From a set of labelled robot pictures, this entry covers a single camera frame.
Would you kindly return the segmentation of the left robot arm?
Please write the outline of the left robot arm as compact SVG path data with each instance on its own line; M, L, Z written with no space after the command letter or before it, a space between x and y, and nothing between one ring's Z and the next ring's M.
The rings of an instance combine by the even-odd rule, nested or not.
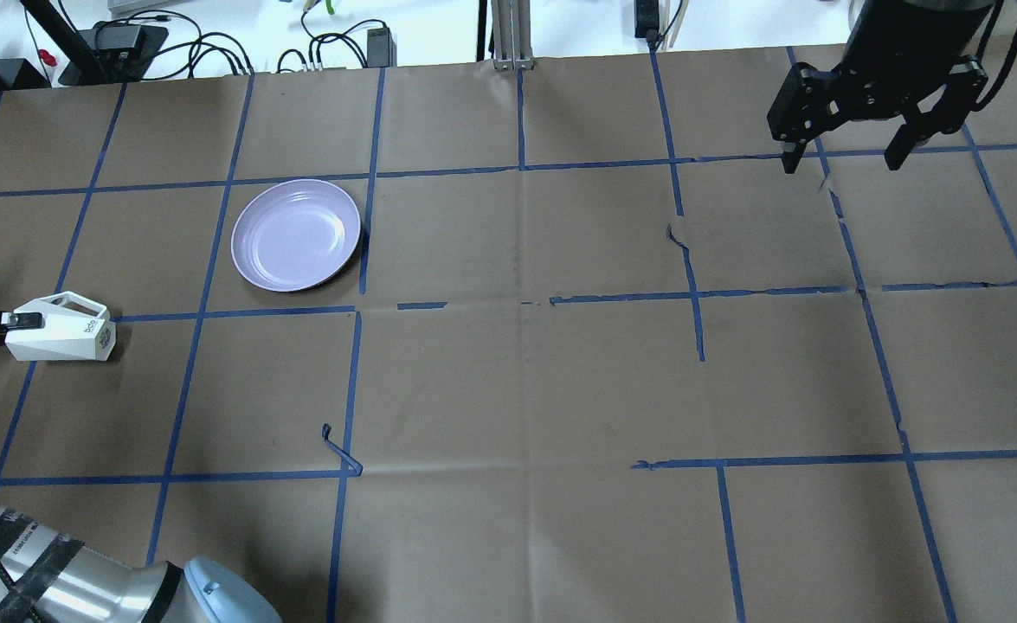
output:
M106 360L108 308L60 292L0 309L0 347L16 360ZM133 568L75 536L0 505L0 622L279 622L247 581L207 557Z

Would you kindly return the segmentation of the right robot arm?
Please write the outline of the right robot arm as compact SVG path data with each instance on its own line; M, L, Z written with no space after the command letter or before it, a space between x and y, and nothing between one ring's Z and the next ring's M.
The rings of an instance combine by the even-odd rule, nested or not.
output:
M848 122L903 119L885 165L898 170L938 133L952 134L999 94L1017 59L1017 30L998 75L982 66L999 1L866 1L836 67L793 64L768 111L792 174L809 143Z

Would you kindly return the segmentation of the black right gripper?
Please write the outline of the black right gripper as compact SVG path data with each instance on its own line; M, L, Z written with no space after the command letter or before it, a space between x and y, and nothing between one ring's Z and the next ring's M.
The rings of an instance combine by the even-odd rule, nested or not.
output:
M967 48L989 16L988 1L865 1L840 63L793 64L770 104L784 172L796 173L809 143L847 122L904 120L884 150L891 172L932 135L958 130L982 109L989 74Z

